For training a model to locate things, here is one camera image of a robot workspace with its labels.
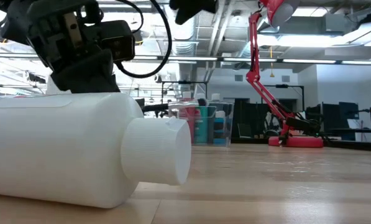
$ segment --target desk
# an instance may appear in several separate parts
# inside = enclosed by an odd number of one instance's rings
[[[0,196],[0,223],[371,223],[371,152],[194,147],[181,187],[140,183],[112,210]]]

